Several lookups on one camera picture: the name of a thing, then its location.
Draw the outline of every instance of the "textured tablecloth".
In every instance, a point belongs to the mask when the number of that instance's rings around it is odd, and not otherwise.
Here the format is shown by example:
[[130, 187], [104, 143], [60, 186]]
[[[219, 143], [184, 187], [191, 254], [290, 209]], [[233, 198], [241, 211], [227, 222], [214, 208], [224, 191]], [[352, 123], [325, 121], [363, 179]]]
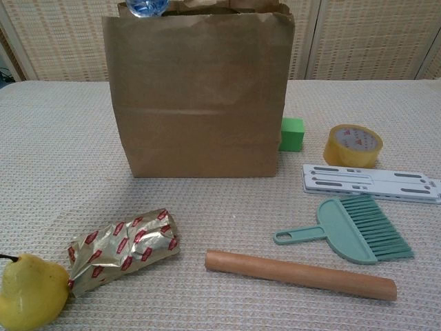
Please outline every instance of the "textured tablecloth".
[[[134, 179], [107, 83], [29, 81], [0, 90], [0, 248], [68, 267], [80, 234], [166, 207], [181, 253], [69, 299], [45, 330], [439, 330], [441, 205], [379, 201], [414, 259], [352, 264], [326, 241], [279, 246], [275, 231], [316, 223], [326, 196], [302, 191], [301, 166], [325, 164], [329, 130], [367, 126], [378, 168], [441, 178], [441, 81], [290, 81], [285, 116], [304, 148], [275, 178]], [[394, 303], [205, 270], [206, 249], [363, 272], [396, 281]], [[0, 272], [4, 262], [0, 262]]]

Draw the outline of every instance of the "packing tape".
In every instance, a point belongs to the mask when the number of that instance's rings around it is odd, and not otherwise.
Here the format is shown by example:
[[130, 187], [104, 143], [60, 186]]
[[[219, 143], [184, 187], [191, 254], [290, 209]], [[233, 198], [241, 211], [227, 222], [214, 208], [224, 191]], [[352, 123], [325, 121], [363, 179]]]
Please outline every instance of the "packing tape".
[[362, 126], [342, 124], [331, 129], [323, 152], [330, 166], [373, 168], [383, 141]]

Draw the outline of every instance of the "rolling pin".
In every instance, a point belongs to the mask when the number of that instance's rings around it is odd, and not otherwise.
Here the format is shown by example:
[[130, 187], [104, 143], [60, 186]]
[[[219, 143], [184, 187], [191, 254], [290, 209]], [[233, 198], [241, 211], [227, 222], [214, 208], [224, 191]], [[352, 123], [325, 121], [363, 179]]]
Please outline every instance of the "rolling pin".
[[393, 280], [368, 274], [356, 274], [218, 250], [207, 251], [205, 267], [208, 270], [233, 272], [372, 299], [389, 301], [397, 299], [397, 287]]

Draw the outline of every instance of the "green block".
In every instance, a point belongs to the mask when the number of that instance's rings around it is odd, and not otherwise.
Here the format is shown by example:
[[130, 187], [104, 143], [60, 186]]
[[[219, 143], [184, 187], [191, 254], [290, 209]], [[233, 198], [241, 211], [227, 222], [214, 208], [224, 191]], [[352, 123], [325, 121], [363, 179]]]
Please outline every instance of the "green block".
[[290, 119], [283, 117], [282, 119], [282, 143], [278, 150], [288, 152], [300, 152], [302, 149], [303, 135], [305, 128], [302, 119]]

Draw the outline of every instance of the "brown paper bag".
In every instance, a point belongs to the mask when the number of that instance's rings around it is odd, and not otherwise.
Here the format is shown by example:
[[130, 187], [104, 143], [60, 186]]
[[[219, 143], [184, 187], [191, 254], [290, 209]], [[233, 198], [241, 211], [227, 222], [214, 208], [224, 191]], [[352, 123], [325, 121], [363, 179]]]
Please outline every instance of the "brown paper bag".
[[147, 19], [119, 9], [103, 30], [133, 175], [274, 176], [294, 36], [288, 7], [172, 1]]

